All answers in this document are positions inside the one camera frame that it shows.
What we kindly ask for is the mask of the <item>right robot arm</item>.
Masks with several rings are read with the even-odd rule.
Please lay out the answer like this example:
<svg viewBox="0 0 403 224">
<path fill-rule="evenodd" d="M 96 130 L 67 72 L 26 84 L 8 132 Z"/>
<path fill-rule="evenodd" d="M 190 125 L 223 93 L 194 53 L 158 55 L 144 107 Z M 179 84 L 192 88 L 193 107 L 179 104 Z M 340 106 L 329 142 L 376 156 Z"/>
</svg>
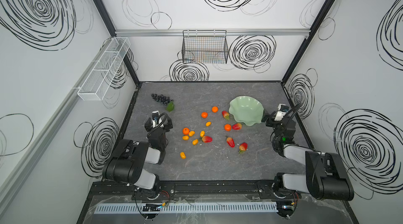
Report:
<svg viewBox="0 0 403 224">
<path fill-rule="evenodd" d="M 304 174 L 277 173 L 272 184 L 276 197 L 305 193 L 316 199 L 351 201 L 353 185 L 340 155 L 299 146 L 293 140 L 296 122 L 288 113 L 277 111 L 264 115 L 262 122 L 273 128 L 270 142 L 281 157 L 305 167 Z"/>
</svg>

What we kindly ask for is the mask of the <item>dark fake grape bunch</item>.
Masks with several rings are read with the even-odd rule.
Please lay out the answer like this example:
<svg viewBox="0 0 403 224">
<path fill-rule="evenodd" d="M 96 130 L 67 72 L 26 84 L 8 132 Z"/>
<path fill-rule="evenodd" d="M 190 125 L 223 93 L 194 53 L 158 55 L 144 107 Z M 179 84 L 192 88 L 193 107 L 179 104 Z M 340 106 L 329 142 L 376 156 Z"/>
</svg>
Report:
<svg viewBox="0 0 403 224">
<path fill-rule="evenodd" d="M 175 109 L 174 100 L 163 94 L 151 94 L 151 97 L 158 103 L 162 104 L 166 111 L 171 112 Z"/>
</svg>

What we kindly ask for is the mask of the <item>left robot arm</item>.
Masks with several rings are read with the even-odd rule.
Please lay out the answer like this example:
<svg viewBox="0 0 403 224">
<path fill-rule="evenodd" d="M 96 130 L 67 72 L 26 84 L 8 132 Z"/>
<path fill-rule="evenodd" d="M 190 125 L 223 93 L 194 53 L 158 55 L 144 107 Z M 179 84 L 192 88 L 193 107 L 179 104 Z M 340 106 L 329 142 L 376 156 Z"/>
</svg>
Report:
<svg viewBox="0 0 403 224">
<path fill-rule="evenodd" d="M 169 144 L 166 133 L 173 128 L 173 124 L 168 114 L 154 111 L 144 127 L 147 140 L 121 140 L 104 165 L 102 176 L 108 181 L 125 183 L 158 194 L 160 179 L 156 174 L 146 171 L 144 165 L 163 163 Z"/>
</svg>

